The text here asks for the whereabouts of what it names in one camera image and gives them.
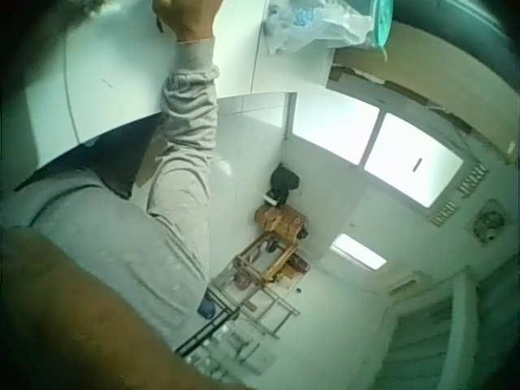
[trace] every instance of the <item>frosted window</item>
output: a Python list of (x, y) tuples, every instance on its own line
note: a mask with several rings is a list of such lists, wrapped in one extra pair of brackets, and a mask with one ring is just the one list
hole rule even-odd
[(372, 270), (379, 269), (387, 262), (377, 253), (346, 234), (339, 235), (332, 243), (331, 249), (341, 257), (361, 262)]
[(461, 158), (425, 132), (386, 114), (365, 169), (429, 207), (462, 163)]
[(359, 164), (379, 109), (329, 89), (301, 92), (293, 133), (347, 161)]

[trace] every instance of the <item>plastic bag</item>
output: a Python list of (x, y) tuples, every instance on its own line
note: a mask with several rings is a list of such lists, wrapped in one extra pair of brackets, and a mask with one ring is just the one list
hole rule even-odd
[(271, 5), (263, 29), (274, 54), (297, 51), (316, 39), (331, 48), (361, 45), (374, 29), (374, 19), (342, 0), (316, 0), (305, 7)]

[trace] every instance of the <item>hand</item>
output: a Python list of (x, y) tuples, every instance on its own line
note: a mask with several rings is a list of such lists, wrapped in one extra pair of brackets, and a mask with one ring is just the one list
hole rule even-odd
[(173, 30), (177, 41), (213, 37), (213, 23), (223, 0), (153, 0), (155, 14)]

